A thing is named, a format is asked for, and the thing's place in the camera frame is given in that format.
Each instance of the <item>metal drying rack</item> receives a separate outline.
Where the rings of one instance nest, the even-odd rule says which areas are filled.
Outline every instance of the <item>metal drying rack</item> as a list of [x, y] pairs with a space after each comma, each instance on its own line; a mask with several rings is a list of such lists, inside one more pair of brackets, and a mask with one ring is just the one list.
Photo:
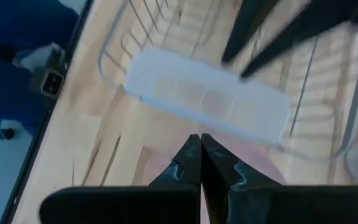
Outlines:
[[[113, 87], [122, 85], [132, 58], [148, 45], [185, 54], [195, 60], [219, 64], [240, 3], [241, 0], [123, 0], [116, 11], [116, 16], [99, 53], [99, 74], [106, 83]], [[296, 13], [296, 10], [292, 11], [292, 13], [288, 13], [287, 19]], [[267, 19], [252, 38], [248, 50], [245, 50], [249, 57], [244, 56], [243, 59], [249, 60], [269, 41], [269, 36], [270, 38], [274, 36], [277, 30], [271, 32], [269, 29], [269, 26], [277, 28], [276, 24], [269, 24], [269, 21], [275, 22], [273, 16]], [[336, 46], [328, 54], [319, 55], [318, 50], [322, 49], [319, 48], [319, 44], [323, 45], [324, 40], [330, 40], [330, 38], [332, 40], [333, 35], [336, 33], [330, 32], [330, 34], [324, 34], [309, 41], [300, 49], [295, 49], [276, 60], [279, 69], [272, 65], [268, 66], [268, 69], [261, 74], [257, 74], [257, 78], [267, 81], [270, 85], [286, 93], [289, 98], [296, 99], [291, 105], [290, 124], [283, 140], [285, 146], [276, 146], [276, 148], [301, 159], [326, 161], [338, 158], [356, 140], [358, 71], [324, 82], [315, 82], [319, 77], [327, 77], [327, 73], [339, 69], [343, 63], [358, 65], [358, 56], [356, 56], [345, 62], [341, 60], [339, 65], [329, 65], [317, 72], [313, 70], [314, 64], [337, 57], [343, 53], [344, 49], [352, 46], [352, 42], [350, 42]], [[297, 58], [302, 58], [305, 55], [307, 55], [306, 61], [296, 62]], [[238, 73], [247, 63], [247, 60], [243, 59], [237, 60], [231, 69]], [[285, 63], [290, 63], [290, 68], [285, 68]], [[294, 75], [293, 70], [298, 68], [305, 70], [300, 75]], [[276, 80], [273, 82], [271, 78], [266, 78], [272, 76], [276, 76]], [[294, 83], [297, 83], [299, 87], [291, 88]], [[337, 88], [336, 91], [338, 91], [339, 87], [341, 87], [341, 91], [344, 91], [344, 88], [350, 88], [349, 86], [352, 85], [354, 85], [354, 94], [348, 114], [344, 111], [344, 106], [338, 103], [334, 97], [317, 96], [317, 92], [329, 91], [330, 88]], [[313, 108], [319, 107], [323, 108], [322, 113], [308, 114], [308, 109], [311, 111]], [[299, 127], [302, 125], [307, 126], [313, 123], [329, 122], [335, 126], [337, 116], [340, 114], [347, 114], [347, 123], [340, 134], [337, 134], [337, 130], [326, 134], [297, 131], [297, 129], [301, 129]], [[299, 140], [301, 142], [326, 142], [331, 146], [329, 155], [316, 157], [302, 152], [298, 149], [299, 147], [293, 147], [292, 142]]]

